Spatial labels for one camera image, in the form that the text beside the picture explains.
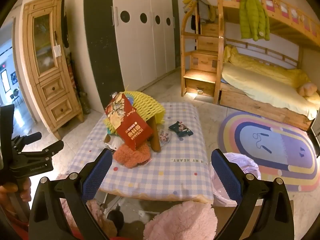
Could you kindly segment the person's left hand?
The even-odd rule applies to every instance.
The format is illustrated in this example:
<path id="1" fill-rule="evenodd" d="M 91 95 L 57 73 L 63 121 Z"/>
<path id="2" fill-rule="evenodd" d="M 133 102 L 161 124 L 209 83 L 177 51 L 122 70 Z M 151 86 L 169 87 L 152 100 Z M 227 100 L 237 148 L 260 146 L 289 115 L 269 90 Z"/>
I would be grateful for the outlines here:
<path id="1" fill-rule="evenodd" d="M 6 183 L 0 186 L 1 189 L 1 205 L 8 205 L 10 202 L 8 194 L 18 192 L 20 194 L 21 199 L 24 202 L 31 201 L 31 181 L 29 178 L 26 178 L 23 181 L 22 189 L 19 190 L 18 186 L 14 183 Z"/>

